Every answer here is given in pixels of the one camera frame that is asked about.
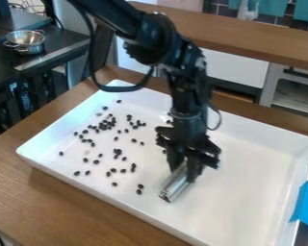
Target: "robotic arm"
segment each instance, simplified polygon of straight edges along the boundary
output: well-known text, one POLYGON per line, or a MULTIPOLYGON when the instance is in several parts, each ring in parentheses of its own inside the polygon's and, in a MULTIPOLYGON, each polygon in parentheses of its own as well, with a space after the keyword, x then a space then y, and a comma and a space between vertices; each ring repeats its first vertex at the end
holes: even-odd
MULTIPOLYGON (((211 98, 212 89, 207 81, 206 62, 201 50, 181 37, 163 14, 140 12, 124 0, 67 1, 86 21, 85 13, 88 13, 122 37, 132 58, 152 67, 158 64, 164 67, 172 97, 170 114, 173 127, 158 127, 156 132, 157 144, 167 150, 172 173, 160 197, 172 202, 194 183, 205 166, 217 169, 219 163, 220 149, 206 136, 207 100, 211 98)), ((134 86, 120 90, 106 86, 100 88, 106 91, 138 89, 134 86)))

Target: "metal bowl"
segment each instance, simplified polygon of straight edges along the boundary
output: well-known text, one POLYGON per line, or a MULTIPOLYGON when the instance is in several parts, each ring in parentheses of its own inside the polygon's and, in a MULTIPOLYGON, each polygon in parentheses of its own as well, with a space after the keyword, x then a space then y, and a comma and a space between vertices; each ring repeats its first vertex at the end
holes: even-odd
POLYGON ((43 51, 45 36, 44 31, 14 31, 6 35, 7 41, 4 43, 7 47, 21 55, 36 55, 43 51))

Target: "shelf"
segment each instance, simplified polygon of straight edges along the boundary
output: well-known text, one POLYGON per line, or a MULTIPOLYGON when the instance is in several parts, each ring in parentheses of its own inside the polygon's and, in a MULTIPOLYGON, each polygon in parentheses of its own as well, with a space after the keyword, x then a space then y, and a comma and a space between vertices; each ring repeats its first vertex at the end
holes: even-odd
POLYGON ((281 80, 272 104, 293 111, 308 113, 308 86, 281 80))

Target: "metal cylinder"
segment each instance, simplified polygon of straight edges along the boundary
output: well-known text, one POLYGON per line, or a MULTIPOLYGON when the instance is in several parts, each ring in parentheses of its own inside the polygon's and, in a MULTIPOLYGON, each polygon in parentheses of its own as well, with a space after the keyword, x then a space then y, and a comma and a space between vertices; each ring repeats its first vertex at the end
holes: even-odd
POLYGON ((164 182, 159 196, 172 203, 190 183, 187 181, 187 165, 183 162, 164 182))

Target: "wooden table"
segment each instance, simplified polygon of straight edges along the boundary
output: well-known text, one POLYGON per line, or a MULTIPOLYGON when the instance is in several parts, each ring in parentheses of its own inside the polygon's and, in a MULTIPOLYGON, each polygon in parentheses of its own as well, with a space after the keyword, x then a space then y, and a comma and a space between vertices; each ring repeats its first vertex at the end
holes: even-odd
MULTIPOLYGON (((97 73, 101 83, 121 79, 138 82, 143 75, 115 67, 97 73)), ((153 78, 150 88, 167 92, 153 78)), ((41 245, 188 245, 140 219, 77 188, 33 169, 15 149, 96 91, 84 81, 0 135, 0 233, 25 246, 41 245)), ((214 95, 223 111, 308 135, 308 118, 214 95)), ((302 227, 298 246, 308 246, 302 227)))
POLYGON ((200 47, 308 69, 307 31, 137 2, 132 5, 144 12, 164 12, 181 35, 200 47))

